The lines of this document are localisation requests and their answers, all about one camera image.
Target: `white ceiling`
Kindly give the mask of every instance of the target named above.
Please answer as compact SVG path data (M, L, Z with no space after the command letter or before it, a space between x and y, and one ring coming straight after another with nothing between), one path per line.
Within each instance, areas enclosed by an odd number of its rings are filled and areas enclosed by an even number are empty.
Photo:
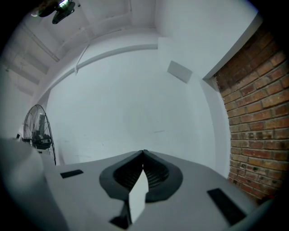
M119 29L155 26L156 0L74 2L75 12L58 24L52 24L55 13L45 18L28 14L11 37L4 52L4 65L23 93L31 96L50 67L89 39Z

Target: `fan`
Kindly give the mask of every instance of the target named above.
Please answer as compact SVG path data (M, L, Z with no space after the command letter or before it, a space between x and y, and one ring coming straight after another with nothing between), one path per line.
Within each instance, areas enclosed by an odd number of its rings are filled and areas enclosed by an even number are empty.
M41 105L33 106L25 117L23 142L30 143L39 153L49 154L56 165L55 149L47 115Z

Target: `gray surface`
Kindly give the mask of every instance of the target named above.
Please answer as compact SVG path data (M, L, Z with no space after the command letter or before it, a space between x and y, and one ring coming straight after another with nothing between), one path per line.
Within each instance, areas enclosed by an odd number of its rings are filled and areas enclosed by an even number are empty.
M98 179L103 169L134 153L130 152L94 162L53 166L54 169L46 167L48 183L55 200L64 215L70 214L69 216L65 215L69 224L76 222L76 220L82 222L86 215L82 213L73 214L69 201L64 201L67 192L79 201L79 204L81 204L79 210L89 208L104 221L108 222L120 214L123 202L109 198L100 186ZM206 231L224 230L229 227L229 223L207 194L208 190L216 188L222 189L245 214L249 214L256 208L256 205L245 193L210 168L169 155L152 153L178 166L183 173L183 183L179 190L168 200L146 203L143 213L129 230L179 229L185 231L192 230L192 228ZM84 173L66 179L60 177L61 172L77 169L81 169Z
M168 66L168 72L185 83L188 83L191 75L193 74L191 70L174 61L170 62L170 65Z

